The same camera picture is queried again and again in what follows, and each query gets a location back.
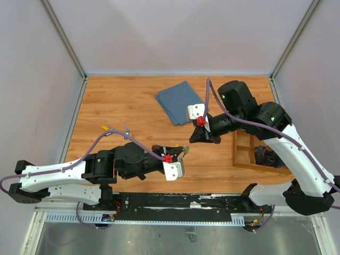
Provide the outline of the folded blue cloth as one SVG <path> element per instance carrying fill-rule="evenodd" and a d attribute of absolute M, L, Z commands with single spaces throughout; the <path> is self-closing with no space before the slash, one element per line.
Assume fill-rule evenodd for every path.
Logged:
<path fill-rule="evenodd" d="M 203 103 L 187 81 L 160 91 L 155 99 L 175 126 L 188 123 L 189 105 Z"/>

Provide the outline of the wooden compartment tray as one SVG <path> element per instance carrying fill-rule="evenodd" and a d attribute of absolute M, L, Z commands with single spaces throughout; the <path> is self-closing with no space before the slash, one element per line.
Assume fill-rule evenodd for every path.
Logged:
<path fill-rule="evenodd" d="M 255 136 L 247 134 L 245 131 L 233 132 L 233 149 L 232 149 L 232 165 L 239 168 L 248 168 L 268 173 L 276 173 L 282 175 L 290 175 L 289 169 L 284 166 L 274 168 L 271 166 L 263 166 L 256 164 L 254 149 L 257 146 L 266 146 L 264 142 L 258 140 Z"/>

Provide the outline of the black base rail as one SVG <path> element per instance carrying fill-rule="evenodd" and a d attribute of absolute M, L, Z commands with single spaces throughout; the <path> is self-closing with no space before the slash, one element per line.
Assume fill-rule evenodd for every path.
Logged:
<path fill-rule="evenodd" d="M 123 222 L 165 224 L 226 224 L 232 214 L 269 214 L 271 206 L 256 206 L 241 195 L 190 193 L 133 193 L 119 192 L 111 202 L 81 206 L 85 211 L 118 209 L 117 219 Z"/>

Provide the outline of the dark rolled tie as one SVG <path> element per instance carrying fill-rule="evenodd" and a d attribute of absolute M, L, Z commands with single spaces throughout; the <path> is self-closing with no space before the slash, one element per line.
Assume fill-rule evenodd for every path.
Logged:
<path fill-rule="evenodd" d="M 281 158 L 266 146 L 257 146 L 254 148 L 254 157 L 257 165 L 269 166 L 274 168 L 285 167 Z"/>

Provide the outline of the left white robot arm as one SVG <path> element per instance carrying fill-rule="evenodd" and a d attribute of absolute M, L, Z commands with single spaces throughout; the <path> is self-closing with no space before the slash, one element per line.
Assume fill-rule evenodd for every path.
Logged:
<path fill-rule="evenodd" d="M 23 204 L 64 200 L 108 210 L 119 204 L 112 190 L 118 177 L 144 180 L 148 173 L 160 172 L 167 181 L 175 181 L 184 175 L 188 149 L 153 145 L 146 152 L 129 142 L 62 164 L 35 166 L 20 160 L 15 168 L 19 181 L 10 185 L 8 195 Z"/>

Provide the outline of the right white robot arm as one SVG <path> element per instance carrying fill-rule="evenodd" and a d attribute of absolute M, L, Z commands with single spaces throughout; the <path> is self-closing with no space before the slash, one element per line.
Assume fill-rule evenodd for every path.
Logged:
<path fill-rule="evenodd" d="M 195 127 L 189 142 L 220 143 L 221 136 L 242 130 L 257 137 L 283 161 L 294 175 L 290 182 L 275 185 L 250 184 L 241 195 L 244 211 L 259 206 L 288 206 L 310 216 L 328 211 L 339 192 L 339 176 L 327 171 L 299 136 L 286 110 L 275 102 L 258 104 L 246 83 L 231 81 L 213 89 L 207 80 L 207 94 L 212 93 L 224 113 L 208 114 L 208 102 L 187 107 Z"/>

